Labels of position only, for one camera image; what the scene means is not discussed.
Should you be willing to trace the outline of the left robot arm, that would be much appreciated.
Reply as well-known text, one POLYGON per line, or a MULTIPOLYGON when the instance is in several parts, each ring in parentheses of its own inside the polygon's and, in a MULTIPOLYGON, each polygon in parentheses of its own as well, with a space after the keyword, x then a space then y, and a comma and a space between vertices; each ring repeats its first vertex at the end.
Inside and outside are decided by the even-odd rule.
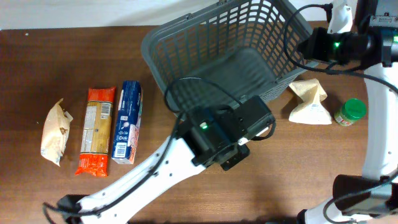
POLYGON ((119 180, 92 195, 66 195, 56 206, 42 205, 61 214, 65 223, 127 223, 139 210, 177 183, 213 164, 225 171, 245 159, 249 141, 271 137, 275 118, 254 96, 237 108, 199 106, 177 117, 171 135, 144 162, 119 180))

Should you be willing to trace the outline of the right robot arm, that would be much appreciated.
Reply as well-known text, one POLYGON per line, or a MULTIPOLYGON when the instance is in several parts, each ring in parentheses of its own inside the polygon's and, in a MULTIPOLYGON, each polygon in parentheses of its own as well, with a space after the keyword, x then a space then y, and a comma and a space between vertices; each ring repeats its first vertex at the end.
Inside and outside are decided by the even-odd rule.
POLYGON ((363 78, 368 94, 368 148, 360 176, 339 175, 333 195, 299 213, 299 223, 364 223, 397 214, 397 2, 324 5, 328 28, 298 46, 305 59, 344 65, 363 78))

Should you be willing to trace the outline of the beige snack bag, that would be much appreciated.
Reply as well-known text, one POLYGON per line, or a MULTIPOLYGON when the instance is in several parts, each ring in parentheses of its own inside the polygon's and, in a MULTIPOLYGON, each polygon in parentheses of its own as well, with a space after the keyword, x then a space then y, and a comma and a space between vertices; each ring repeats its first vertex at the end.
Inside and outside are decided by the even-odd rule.
POLYGON ((70 133, 73 117, 60 106, 63 98, 54 104, 44 122, 40 154, 60 167, 70 133))

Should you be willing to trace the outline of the grey plastic shopping basket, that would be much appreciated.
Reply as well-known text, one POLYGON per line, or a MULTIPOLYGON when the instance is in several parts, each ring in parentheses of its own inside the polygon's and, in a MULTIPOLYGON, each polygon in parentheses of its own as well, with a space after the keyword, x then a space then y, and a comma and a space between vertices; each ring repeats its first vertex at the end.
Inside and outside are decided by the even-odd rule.
POLYGON ((288 1, 220 1, 150 31, 144 60, 175 111, 278 98, 307 67, 310 24, 288 1))

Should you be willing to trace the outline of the blue pasta box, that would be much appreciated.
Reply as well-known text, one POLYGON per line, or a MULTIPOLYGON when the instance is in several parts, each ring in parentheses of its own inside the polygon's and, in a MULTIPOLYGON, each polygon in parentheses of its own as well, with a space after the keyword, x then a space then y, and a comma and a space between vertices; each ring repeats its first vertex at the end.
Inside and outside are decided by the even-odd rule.
POLYGON ((124 81, 118 104, 111 158, 117 164, 133 164, 141 126, 143 92, 138 81, 124 81))

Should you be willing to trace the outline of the orange spaghetti packet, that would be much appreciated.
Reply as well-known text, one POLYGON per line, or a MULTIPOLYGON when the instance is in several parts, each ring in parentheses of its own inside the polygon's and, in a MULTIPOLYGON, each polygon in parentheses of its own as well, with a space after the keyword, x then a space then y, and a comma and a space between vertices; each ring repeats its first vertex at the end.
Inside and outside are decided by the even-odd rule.
POLYGON ((108 175, 108 151, 116 88, 88 90, 81 149, 76 175, 108 175))

